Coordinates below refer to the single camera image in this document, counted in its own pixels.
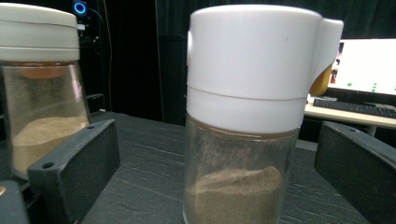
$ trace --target spice jar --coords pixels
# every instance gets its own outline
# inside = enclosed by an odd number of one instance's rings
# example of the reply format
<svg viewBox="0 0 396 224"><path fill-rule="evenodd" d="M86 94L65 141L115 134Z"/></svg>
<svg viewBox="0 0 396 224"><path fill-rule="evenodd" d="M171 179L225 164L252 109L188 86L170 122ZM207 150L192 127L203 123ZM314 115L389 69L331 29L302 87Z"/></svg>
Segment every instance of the spice jar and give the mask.
<svg viewBox="0 0 396 224"><path fill-rule="evenodd" d="M186 223L280 220L309 87L334 61L342 27L295 7L191 14Z"/></svg>
<svg viewBox="0 0 396 224"><path fill-rule="evenodd" d="M59 10L0 3L0 75L15 175L89 124L77 20Z"/></svg>

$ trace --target dark table surface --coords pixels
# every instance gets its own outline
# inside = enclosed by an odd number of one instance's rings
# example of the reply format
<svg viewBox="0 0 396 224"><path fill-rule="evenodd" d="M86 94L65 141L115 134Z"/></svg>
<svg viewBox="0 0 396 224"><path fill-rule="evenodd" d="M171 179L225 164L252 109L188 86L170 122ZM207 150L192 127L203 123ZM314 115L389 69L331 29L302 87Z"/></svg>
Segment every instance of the dark table surface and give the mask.
<svg viewBox="0 0 396 224"><path fill-rule="evenodd" d="M182 215L185 128L112 112L121 164L83 223L184 223ZM0 157L5 145L0 143ZM368 223L314 168L315 151L296 148L281 223ZM0 177L7 173L1 164Z"/></svg>

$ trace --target keyboard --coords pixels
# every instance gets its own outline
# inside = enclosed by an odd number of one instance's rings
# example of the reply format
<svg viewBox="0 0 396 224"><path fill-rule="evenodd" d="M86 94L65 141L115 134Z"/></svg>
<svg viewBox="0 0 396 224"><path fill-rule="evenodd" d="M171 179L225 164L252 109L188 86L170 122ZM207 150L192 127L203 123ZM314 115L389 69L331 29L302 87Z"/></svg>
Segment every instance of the keyboard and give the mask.
<svg viewBox="0 0 396 224"><path fill-rule="evenodd" d="M352 103L339 101L314 100L314 106L324 107L329 109L343 110L348 112L374 115L384 118L396 119L396 111L392 109L379 108L373 105L356 105Z"/></svg>

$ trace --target desk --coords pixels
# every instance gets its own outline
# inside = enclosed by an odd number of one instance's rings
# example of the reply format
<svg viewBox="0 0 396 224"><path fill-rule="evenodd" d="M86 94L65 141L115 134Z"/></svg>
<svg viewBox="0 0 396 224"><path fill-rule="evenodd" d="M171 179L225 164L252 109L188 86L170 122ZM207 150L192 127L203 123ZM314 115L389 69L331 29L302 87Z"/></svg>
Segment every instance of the desk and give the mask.
<svg viewBox="0 0 396 224"><path fill-rule="evenodd" d="M182 126L98 112L114 119L120 169L83 223L182 224L185 129ZM281 223L368 223L314 169L315 152L296 148Z"/></svg>
<svg viewBox="0 0 396 224"><path fill-rule="evenodd" d="M334 110L313 106L314 98L308 97L308 104L305 106L305 115L320 119L338 120L349 123L357 123L369 127L368 134L374 136L375 129L388 128L396 129L396 119L382 118L372 115L364 115L342 110Z"/></svg>

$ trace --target white jar cap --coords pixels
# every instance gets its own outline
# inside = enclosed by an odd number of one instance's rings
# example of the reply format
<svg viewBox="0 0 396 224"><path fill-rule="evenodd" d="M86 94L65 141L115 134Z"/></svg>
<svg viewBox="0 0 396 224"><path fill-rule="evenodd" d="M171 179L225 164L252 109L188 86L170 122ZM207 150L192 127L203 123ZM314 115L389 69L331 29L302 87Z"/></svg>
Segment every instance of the white jar cap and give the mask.
<svg viewBox="0 0 396 224"><path fill-rule="evenodd" d="M0 61L79 59L77 19L60 10L0 3Z"/></svg>
<svg viewBox="0 0 396 224"><path fill-rule="evenodd" d="M202 123L241 133L298 129L311 84L335 59L342 27L340 21L295 7L195 11L187 112Z"/></svg>

